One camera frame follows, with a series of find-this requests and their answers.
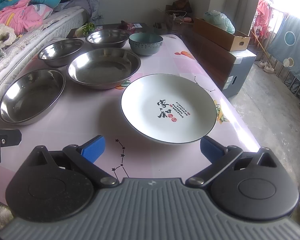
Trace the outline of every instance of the white label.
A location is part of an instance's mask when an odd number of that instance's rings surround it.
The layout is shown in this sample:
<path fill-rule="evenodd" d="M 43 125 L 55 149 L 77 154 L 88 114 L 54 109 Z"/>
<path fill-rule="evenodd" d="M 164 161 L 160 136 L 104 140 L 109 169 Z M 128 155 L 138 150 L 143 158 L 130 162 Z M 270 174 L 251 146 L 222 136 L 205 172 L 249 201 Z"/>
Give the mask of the white label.
<path fill-rule="evenodd" d="M 223 90 L 228 88 L 228 86 L 229 86 L 229 85 L 231 84 L 231 82 L 232 82 L 232 79 L 233 79 L 233 76 L 228 77 L 227 82 L 225 83 L 225 86 L 223 87 Z"/>
<path fill-rule="evenodd" d="M 234 64 L 240 64 L 242 61 L 242 57 L 238 57 L 235 59 Z"/>

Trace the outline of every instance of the dark table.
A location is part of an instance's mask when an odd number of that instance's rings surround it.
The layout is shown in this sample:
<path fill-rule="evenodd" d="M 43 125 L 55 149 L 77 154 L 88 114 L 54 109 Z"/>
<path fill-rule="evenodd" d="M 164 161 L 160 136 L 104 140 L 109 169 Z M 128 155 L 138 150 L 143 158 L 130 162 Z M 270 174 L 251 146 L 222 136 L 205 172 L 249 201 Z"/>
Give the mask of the dark table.
<path fill-rule="evenodd" d="M 141 28 L 136 28 L 136 33 L 145 33 L 145 32 L 151 32 L 152 31 L 149 28 L 149 26 L 146 25 L 145 23 L 138 23 L 138 24 L 140 24 L 142 27 Z M 119 25 L 120 25 L 120 23 L 116 23 L 116 24 L 104 24 L 104 25 L 98 25 L 96 27 L 102 26 L 102 29 L 116 29 Z M 74 32 L 76 31 L 76 29 L 77 28 L 71 29 L 66 38 L 67 39 L 75 38 L 74 37 Z"/>

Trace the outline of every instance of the green bowl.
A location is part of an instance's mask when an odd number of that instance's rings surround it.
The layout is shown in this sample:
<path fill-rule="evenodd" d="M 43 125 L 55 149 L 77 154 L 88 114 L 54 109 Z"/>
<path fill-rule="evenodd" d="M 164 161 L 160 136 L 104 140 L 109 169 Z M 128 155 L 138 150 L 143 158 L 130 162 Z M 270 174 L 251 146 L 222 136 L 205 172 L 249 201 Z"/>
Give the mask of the green bowl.
<path fill-rule="evenodd" d="M 162 42 L 163 38 L 153 33 L 135 33 L 129 37 L 129 44 L 132 51 L 142 56 L 156 54 Z"/>

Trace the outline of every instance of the white plush toy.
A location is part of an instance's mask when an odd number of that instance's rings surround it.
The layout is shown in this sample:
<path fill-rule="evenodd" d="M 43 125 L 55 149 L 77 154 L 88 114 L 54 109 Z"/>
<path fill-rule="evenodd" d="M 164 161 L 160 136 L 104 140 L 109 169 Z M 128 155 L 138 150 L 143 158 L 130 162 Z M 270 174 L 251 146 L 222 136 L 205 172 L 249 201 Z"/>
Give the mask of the white plush toy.
<path fill-rule="evenodd" d="M 14 29 L 6 26 L 4 23 L 0 23 L 0 48 L 11 45 L 17 36 L 14 33 Z"/>

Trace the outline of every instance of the white ceramic bowl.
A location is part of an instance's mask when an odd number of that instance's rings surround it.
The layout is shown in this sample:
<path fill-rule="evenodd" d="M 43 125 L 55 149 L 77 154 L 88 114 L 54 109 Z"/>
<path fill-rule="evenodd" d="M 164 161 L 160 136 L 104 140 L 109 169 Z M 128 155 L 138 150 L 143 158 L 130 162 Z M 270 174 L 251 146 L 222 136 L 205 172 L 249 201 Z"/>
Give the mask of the white ceramic bowl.
<path fill-rule="evenodd" d="M 167 144 L 197 141 L 212 130 L 217 119 L 216 106 L 202 87 L 169 74 L 132 82 L 122 95 L 121 108 L 137 131 Z"/>

